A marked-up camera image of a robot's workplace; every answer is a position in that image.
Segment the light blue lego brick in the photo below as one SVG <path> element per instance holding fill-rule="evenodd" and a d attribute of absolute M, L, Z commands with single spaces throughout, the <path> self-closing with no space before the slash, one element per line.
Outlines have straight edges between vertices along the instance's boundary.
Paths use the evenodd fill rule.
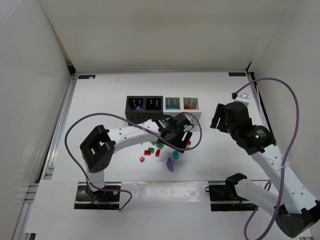
<path fill-rule="evenodd" d="M 174 158 L 175 160 L 178 160 L 178 159 L 179 159 L 179 152 L 178 152 L 178 151 L 175 150 L 172 155 L 173 155 L 173 158 Z"/>

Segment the purple lego piece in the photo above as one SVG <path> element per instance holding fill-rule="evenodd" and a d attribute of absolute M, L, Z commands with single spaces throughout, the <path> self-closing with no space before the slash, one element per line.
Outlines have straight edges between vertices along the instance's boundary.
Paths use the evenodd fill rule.
<path fill-rule="evenodd" d="M 169 157 L 166 161 L 166 166 L 167 166 L 167 169 L 170 171 L 170 172 L 173 172 L 174 171 L 174 166 L 173 166 L 173 162 L 172 162 L 172 159 Z"/>

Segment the purple studded lego brick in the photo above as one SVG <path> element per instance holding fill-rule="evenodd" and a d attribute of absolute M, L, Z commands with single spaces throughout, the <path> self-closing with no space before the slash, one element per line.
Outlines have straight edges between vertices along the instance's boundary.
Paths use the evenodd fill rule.
<path fill-rule="evenodd" d="M 142 111 L 142 110 L 143 110 L 143 107 L 142 107 L 142 106 L 137 106 L 137 107 L 135 108 L 135 110 L 136 110 L 136 111 Z"/>

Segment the teal lego brick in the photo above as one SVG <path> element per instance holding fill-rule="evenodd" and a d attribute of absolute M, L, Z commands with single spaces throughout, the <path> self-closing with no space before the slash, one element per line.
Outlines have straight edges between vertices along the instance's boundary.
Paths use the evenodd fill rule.
<path fill-rule="evenodd" d="M 166 110 L 179 110 L 180 108 L 176 105 L 172 105 L 172 106 L 166 106 L 165 109 Z"/>

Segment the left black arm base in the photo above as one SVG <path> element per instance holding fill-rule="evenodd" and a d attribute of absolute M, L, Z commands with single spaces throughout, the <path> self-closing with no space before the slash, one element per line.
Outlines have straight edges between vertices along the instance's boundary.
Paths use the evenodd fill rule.
<path fill-rule="evenodd" d="M 79 182 L 74 200 L 76 210 L 118 210 L 120 208 L 120 182 L 106 182 L 106 189 L 112 191 L 97 191 L 92 193 L 86 182 Z"/>

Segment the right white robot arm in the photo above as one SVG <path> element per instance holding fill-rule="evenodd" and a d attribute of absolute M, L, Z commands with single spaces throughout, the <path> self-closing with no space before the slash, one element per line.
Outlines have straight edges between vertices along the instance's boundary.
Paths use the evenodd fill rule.
<path fill-rule="evenodd" d="M 295 238 L 320 220 L 320 202 L 307 190 L 283 157 L 268 129 L 254 125 L 242 102 L 217 105 L 210 128 L 228 133 L 236 144 L 263 169 L 279 195 L 252 183 L 242 173 L 225 180 L 232 198 L 249 200 L 271 216 L 280 230 Z"/>

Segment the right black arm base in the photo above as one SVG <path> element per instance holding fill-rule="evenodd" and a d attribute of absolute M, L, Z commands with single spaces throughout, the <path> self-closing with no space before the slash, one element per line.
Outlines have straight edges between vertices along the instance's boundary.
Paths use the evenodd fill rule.
<path fill-rule="evenodd" d="M 245 198 L 228 195 L 225 184 L 221 182 L 209 182 L 204 191 L 209 194 L 212 212 L 252 212 L 256 208 L 255 204 Z"/>

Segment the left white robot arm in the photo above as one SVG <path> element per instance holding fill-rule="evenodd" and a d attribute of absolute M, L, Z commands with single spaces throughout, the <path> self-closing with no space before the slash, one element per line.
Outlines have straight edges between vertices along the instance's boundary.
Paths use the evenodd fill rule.
<path fill-rule="evenodd" d="M 105 187 L 104 170 L 116 152 L 145 142 L 163 141 L 170 148 L 179 148 L 181 153 L 188 145 L 192 133 L 187 130 L 193 124 L 183 113 L 174 117 L 159 116 L 136 126 L 106 129 L 96 126 L 80 144 L 88 176 L 87 187 L 91 194 Z"/>

